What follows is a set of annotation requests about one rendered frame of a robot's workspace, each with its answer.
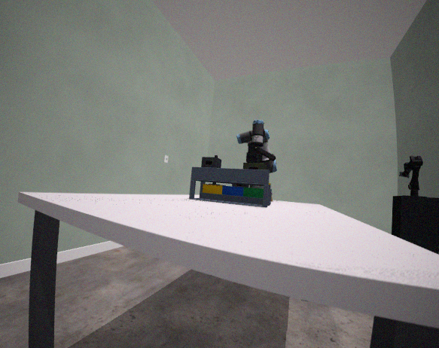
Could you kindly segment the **yellow open bin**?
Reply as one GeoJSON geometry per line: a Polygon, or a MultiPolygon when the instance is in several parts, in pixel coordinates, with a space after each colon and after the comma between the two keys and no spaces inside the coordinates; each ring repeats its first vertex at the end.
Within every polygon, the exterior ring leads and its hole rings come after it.
{"type": "Polygon", "coordinates": [[[221,185],[203,185],[203,193],[222,194],[221,185]]]}

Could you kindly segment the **green bin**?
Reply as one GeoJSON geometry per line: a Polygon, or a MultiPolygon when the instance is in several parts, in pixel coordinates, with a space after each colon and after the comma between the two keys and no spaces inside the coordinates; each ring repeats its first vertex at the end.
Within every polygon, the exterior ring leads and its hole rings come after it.
{"type": "Polygon", "coordinates": [[[243,188],[243,196],[263,198],[263,190],[262,188],[243,188]]]}

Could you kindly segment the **blue open bin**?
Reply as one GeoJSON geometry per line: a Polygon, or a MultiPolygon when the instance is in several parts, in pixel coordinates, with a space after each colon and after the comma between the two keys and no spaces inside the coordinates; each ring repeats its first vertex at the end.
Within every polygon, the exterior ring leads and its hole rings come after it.
{"type": "Polygon", "coordinates": [[[222,194],[243,197],[242,187],[222,186],[222,194]]]}

